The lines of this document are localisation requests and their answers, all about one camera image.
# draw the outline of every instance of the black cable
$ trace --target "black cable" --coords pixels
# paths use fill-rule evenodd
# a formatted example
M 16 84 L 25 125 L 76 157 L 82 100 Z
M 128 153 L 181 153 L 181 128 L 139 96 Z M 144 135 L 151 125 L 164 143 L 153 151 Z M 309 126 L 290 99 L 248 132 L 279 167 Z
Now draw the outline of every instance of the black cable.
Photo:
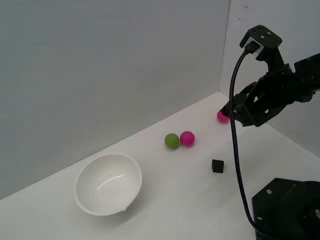
M 245 211 L 246 217 L 248 218 L 250 224 L 252 225 L 252 227 L 259 234 L 261 234 L 261 235 L 263 235 L 263 236 L 265 236 L 267 238 L 273 239 L 273 240 L 280 240 L 279 238 L 270 236 L 269 234 L 266 234 L 263 231 L 261 231 L 258 228 L 258 226 L 255 224 L 255 222 L 253 221 L 253 219 L 251 217 L 251 214 L 250 214 L 250 210 L 249 210 L 249 206 L 248 206 L 248 202 L 247 202 L 247 197 L 246 197 L 246 193 L 245 193 L 245 188 L 244 188 L 244 183 L 243 183 L 243 180 L 242 180 L 242 175 L 241 175 L 241 170 L 240 170 L 238 140 L 237 140 L 237 131 L 236 131 L 236 124 L 235 124 L 235 116 L 234 116 L 235 82 L 236 82 L 237 73 L 238 73 L 238 70 L 240 68 L 240 65 L 241 65 L 242 61 L 244 60 L 246 55 L 248 55 L 249 53 L 254 53 L 257 50 L 255 48 L 256 48 L 256 46 L 254 46 L 254 43 L 253 44 L 249 43 L 247 45 L 247 47 L 243 51 L 242 55 L 240 56 L 238 62 L 236 63 L 236 65 L 234 67 L 234 70 L 233 70 L 233 73 L 232 73 L 232 77 L 231 77 L 231 82 L 230 82 L 229 117 L 230 117 L 230 124 L 231 124 L 231 133 L 232 133 L 235 172 L 236 172 L 236 177 L 237 177 L 237 181 L 238 181 L 238 185 L 239 185 L 239 190 L 240 190 L 240 194 L 241 194 L 241 198 L 242 198 L 242 202 L 243 202 L 243 206 L 244 206 L 244 211 Z

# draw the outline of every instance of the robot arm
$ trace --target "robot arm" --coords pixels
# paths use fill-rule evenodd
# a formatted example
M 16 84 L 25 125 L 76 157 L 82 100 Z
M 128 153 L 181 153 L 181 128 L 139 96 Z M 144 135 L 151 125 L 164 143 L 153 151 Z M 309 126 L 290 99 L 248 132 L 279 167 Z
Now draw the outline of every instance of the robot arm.
M 258 25 L 248 30 L 240 46 L 255 41 L 260 48 L 256 60 L 268 65 L 268 72 L 234 96 L 235 120 L 244 127 L 261 126 L 294 102 L 309 102 L 320 90 L 320 53 L 294 64 L 295 73 L 279 52 L 280 37 L 268 28 Z M 229 102 L 221 109 L 229 117 Z

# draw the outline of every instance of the green ball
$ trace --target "green ball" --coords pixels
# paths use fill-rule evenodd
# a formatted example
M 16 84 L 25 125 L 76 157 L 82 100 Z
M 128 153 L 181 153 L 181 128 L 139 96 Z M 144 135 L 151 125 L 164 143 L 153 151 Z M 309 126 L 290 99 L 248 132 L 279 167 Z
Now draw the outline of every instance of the green ball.
M 169 133 L 165 136 L 164 143 L 168 148 L 176 149 L 179 147 L 180 140 L 177 134 Z

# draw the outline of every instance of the bowl rim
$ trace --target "bowl rim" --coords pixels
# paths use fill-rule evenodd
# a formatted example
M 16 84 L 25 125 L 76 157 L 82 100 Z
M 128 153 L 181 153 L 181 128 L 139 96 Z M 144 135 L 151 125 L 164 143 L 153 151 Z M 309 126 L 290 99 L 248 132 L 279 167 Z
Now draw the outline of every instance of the bowl rim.
M 83 204 L 80 202 L 79 198 L 78 198 L 78 195 L 77 195 L 77 186 L 78 186 L 78 181 L 79 181 L 79 177 L 81 176 L 81 174 L 83 173 L 83 171 L 91 164 L 93 163 L 94 161 L 102 158 L 102 157 L 106 157 L 106 156 L 111 156 L 111 155 L 119 155 L 119 156 L 122 156 L 122 157 L 125 157 L 129 160 L 131 160 L 137 171 L 138 171 L 138 174 L 139 174 L 139 185 L 134 193 L 134 195 L 128 200 L 127 204 L 122 207 L 122 208 L 117 208 L 117 209 L 113 209 L 113 210 L 109 210 L 109 211 L 104 211 L 104 212 L 94 212 L 94 211 L 91 211 L 89 210 L 88 208 L 86 208 L 85 206 L 83 206 Z M 91 214 L 91 215 L 94 215 L 94 216 L 108 216 L 108 215 L 112 215 L 112 214 L 116 214 L 118 212 L 122 212 L 122 211 L 125 211 L 127 209 L 127 207 L 135 200 L 135 198 L 137 197 L 139 191 L 140 191 L 140 188 L 141 188 L 141 185 L 142 185 L 142 172 L 141 172 L 141 168 L 139 166 L 139 164 L 136 162 L 136 160 L 134 160 L 131 156 L 128 156 L 126 154 L 123 154 L 123 153 L 117 153 L 117 152 L 113 152 L 113 153 L 106 153 L 106 154 L 103 154 L 103 155 L 99 155 L 99 156 L 96 156 L 94 159 L 90 160 L 83 168 L 82 170 L 78 173 L 77 177 L 75 178 L 75 181 L 74 181 L 74 185 L 73 185 L 73 197 L 74 197 L 74 200 L 76 202 L 76 204 L 84 211 L 86 212 L 87 214 Z

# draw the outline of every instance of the ball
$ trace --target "ball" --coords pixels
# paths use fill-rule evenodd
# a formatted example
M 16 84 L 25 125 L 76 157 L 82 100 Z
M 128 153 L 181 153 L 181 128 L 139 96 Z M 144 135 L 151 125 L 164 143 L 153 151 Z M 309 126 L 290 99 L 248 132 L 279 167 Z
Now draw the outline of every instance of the ball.
M 195 135 L 190 131 L 184 131 L 180 136 L 180 142 L 184 146 L 191 146 L 195 142 Z
M 230 119 L 228 116 L 223 115 L 221 111 L 218 111 L 218 113 L 216 114 L 216 117 L 220 123 L 224 123 L 224 124 L 228 123 Z
M 177 134 L 169 133 L 164 138 L 164 144 L 170 149 L 176 149 L 179 147 L 179 137 Z

